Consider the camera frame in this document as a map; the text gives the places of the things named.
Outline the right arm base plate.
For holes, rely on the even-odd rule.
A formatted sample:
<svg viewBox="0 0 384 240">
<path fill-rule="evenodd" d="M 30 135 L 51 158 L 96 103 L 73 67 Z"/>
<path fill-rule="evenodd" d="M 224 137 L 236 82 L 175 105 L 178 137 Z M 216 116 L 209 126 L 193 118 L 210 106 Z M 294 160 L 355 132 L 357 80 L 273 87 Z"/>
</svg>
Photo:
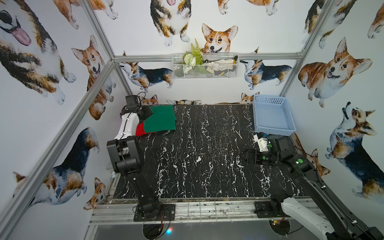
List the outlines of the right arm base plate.
<svg viewBox="0 0 384 240">
<path fill-rule="evenodd" d="M 254 213 L 258 218 L 283 218 L 285 216 L 281 203 L 276 200 L 254 202 L 254 206 Z"/>
</svg>

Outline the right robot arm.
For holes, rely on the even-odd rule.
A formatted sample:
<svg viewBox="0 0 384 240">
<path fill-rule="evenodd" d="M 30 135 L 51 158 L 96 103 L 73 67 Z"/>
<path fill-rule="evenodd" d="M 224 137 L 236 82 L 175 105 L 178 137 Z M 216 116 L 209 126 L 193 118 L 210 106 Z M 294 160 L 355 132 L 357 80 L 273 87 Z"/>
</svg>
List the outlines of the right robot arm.
<svg viewBox="0 0 384 240">
<path fill-rule="evenodd" d="M 320 240 L 382 240 L 384 235 L 376 227 L 368 227 L 356 217 L 321 179 L 313 164 L 297 153 L 289 137 L 269 136 L 258 140 L 259 147 L 247 149 L 241 160 L 251 166 L 278 167 L 283 174 L 297 182 L 324 218 L 304 207 L 286 191 L 281 190 L 270 200 L 255 203 L 258 217 L 291 217 Z"/>
</svg>

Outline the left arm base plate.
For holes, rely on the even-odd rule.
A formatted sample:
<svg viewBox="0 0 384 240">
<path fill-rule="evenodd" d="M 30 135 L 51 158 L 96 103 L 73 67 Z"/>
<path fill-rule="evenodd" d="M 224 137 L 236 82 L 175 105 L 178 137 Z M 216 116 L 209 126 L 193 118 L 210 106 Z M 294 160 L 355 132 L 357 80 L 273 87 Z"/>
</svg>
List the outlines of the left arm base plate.
<svg viewBox="0 0 384 240">
<path fill-rule="evenodd" d="M 148 204 L 136 206 L 134 222 L 174 221 L 176 205 L 174 204 Z"/>
</svg>

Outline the green t-shirt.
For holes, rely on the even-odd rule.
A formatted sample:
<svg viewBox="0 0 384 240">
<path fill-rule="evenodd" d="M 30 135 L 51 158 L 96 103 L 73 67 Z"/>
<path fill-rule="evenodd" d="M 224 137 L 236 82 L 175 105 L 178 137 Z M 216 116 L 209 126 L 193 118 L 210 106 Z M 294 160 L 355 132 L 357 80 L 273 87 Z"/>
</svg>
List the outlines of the green t-shirt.
<svg viewBox="0 0 384 240">
<path fill-rule="evenodd" d="M 151 106 L 152 115 L 144 121 L 146 133 L 176 130 L 176 116 L 172 105 Z"/>
</svg>

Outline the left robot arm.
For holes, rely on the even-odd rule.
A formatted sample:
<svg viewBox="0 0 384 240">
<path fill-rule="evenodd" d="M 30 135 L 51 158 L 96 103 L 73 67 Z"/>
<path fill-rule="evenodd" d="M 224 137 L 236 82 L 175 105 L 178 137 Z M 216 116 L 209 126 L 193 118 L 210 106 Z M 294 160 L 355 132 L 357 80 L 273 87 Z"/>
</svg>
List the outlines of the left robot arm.
<svg viewBox="0 0 384 240">
<path fill-rule="evenodd" d="M 136 212 L 145 219 L 157 220 L 162 209 L 154 191 L 142 174 L 144 153 L 137 140 L 137 127 L 149 118 L 153 112 L 143 106 L 140 97 L 126 97 L 120 117 L 121 125 L 116 137 L 107 142 L 107 150 L 115 173 L 120 173 L 129 183 L 138 197 Z"/>
</svg>

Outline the light blue plastic basket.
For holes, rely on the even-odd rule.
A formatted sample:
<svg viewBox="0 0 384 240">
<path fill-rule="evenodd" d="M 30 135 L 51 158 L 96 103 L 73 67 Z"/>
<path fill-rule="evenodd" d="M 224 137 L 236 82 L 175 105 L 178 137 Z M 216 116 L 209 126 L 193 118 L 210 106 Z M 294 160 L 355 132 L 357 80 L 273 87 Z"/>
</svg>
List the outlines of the light blue plastic basket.
<svg viewBox="0 0 384 240">
<path fill-rule="evenodd" d="M 285 97 L 255 94 L 253 115 L 256 133 L 289 137 L 296 132 L 290 105 Z"/>
</svg>

